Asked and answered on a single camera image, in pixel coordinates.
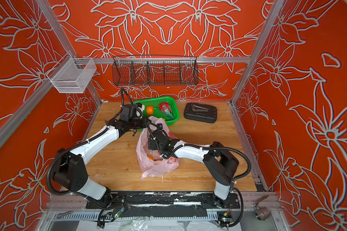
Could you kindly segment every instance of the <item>wooden table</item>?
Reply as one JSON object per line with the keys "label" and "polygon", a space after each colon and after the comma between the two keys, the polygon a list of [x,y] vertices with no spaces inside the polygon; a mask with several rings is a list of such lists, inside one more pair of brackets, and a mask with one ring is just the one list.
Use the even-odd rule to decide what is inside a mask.
{"label": "wooden table", "polygon": [[[210,145],[213,141],[222,143],[225,147],[232,147],[243,151],[232,121],[227,103],[213,102],[209,104],[217,107],[217,121],[203,123],[184,118],[184,108],[188,102],[176,102],[180,118],[170,131],[179,139],[198,145]],[[98,132],[105,120],[111,119],[120,110],[120,103],[103,103],[88,137]],[[213,191],[215,180],[206,166],[190,159],[180,159],[179,167],[163,177],[148,177],[141,179],[141,171],[136,157],[136,144],[140,132],[133,137],[126,133],[118,140],[107,145],[96,154],[86,165],[91,178],[109,187],[111,190],[171,190],[171,191]],[[239,155],[236,175],[243,173],[247,164]],[[236,187],[240,191],[257,191],[251,174],[237,180]]]}

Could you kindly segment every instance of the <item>white mesh basket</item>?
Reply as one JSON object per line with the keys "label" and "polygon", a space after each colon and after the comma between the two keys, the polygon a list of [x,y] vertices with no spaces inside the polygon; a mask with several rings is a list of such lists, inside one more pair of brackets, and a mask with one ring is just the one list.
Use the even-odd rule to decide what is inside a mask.
{"label": "white mesh basket", "polygon": [[63,67],[50,78],[50,81],[60,93],[83,93],[97,67],[90,58],[87,65],[83,69],[80,68],[82,66],[76,65],[74,59],[67,58]]}

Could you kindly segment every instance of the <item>pink plastic bag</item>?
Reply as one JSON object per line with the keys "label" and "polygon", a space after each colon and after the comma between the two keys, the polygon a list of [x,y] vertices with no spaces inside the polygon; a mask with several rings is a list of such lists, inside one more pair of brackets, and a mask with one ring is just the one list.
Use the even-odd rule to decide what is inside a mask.
{"label": "pink plastic bag", "polygon": [[[168,129],[166,122],[162,118],[149,117],[152,123],[158,124],[161,123],[163,129],[166,133],[172,138],[176,138]],[[163,176],[165,173],[171,172],[175,170],[179,166],[179,159],[171,157],[168,160],[160,157],[158,150],[148,150],[148,139],[149,139],[149,131],[147,128],[144,128],[140,134],[138,144],[136,146],[136,154],[138,156],[138,162],[140,165],[141,178],[144,179],[147,176],[155,177],[155,176]]]}

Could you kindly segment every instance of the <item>orange fruit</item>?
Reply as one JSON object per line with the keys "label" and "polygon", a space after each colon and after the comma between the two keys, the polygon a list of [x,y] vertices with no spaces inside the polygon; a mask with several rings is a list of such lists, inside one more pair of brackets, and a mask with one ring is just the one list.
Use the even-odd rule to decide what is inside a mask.
{"label": "orange fruit", "polygon": [[154,114],[154,107],[153,106],[148,106],[147,107],[147,114],[148,115]]}

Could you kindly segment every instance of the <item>green plastic basket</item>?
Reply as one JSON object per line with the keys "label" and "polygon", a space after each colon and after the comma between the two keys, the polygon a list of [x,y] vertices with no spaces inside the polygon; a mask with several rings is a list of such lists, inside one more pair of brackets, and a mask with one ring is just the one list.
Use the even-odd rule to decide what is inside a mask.
{"label": "green plastic basket", "polygon": [[[170,106],[172,108],[172,115],[174,117],[173,120],[170,120],[170,118],[167,115],[163,114],[161,112],[161,110],[158,108],[159,104],[163,103],[163,102],[168,102],[170,104]],[[145,106],[145,108],[147,108],[148,106],[153,106],[154,107],[154,114],[152,116],[165,119],[167,126],[173,125],[179,119],[179,110],[177,109],[176,102],[170,96],[134,101],[134,104],[136,104],[136,103],[143,104]],[[151,115],[148,115],[146,109],[144,109],[143,116],[151,116]]]}

